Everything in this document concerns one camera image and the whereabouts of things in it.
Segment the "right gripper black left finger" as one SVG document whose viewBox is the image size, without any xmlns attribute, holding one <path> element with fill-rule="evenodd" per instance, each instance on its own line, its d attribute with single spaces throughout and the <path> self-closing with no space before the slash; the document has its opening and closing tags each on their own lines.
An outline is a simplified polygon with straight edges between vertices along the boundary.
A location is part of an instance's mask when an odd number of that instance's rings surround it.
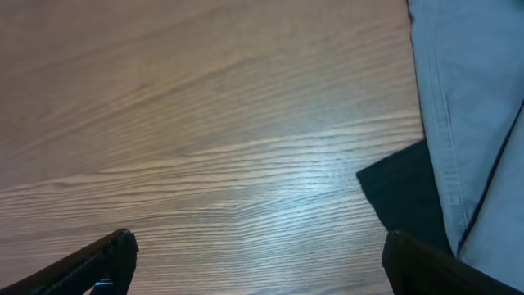
<svg viewBox="0 0 524 295">
<path fill-rule="evenodd" d="M 129 229 L 98 239 L 77 252 L 1 289 L 2 295 L 126 295 L 136 270 L 138 244 Z"/>
</svg>

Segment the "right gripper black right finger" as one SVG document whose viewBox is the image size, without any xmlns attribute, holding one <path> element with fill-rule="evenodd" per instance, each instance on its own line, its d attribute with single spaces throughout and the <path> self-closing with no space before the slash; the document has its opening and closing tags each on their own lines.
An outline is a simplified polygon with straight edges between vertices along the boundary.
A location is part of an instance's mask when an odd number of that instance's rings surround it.
<svg viewBox="0 0 524 295">
<path fill-rule="evenodd" d="M 520 295 L 403 231 L 386 236 L 382 266 L 395 295 Z"/>
</svg>

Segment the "black garment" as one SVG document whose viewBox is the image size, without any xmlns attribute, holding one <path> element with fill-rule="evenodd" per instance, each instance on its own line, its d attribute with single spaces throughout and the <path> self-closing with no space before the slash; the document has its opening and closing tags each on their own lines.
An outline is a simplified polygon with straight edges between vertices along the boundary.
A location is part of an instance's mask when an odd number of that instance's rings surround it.
<svg viewBox="0 0 524 295">
<path fill-rule="evenodd" d="M 356 177 L 387 230 L 403 230 L 448 255 L 452 253 L 426 141 L 373 163 Z"/>
</svg>

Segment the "grey garment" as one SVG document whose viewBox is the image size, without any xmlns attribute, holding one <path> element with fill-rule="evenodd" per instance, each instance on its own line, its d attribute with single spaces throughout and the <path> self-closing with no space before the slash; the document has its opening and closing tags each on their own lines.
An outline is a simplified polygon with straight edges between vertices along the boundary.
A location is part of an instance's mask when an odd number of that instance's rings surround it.
<svg viewBox="0 0 524 295">
<path fill-rule="evenodd" d="M 523 3 L 413 0 L 420 107 L 463 263 L 523 287 Z"/>
</svg>

